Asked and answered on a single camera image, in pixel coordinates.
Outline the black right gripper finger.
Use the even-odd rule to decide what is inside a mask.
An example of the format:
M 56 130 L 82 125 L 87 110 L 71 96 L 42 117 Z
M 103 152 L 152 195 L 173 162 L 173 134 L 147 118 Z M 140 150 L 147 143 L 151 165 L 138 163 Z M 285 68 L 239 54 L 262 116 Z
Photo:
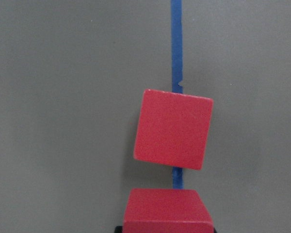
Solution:
M 123 232 L 123 226 L 116 226 L 114 229 L 114 233 L 122 233 Z

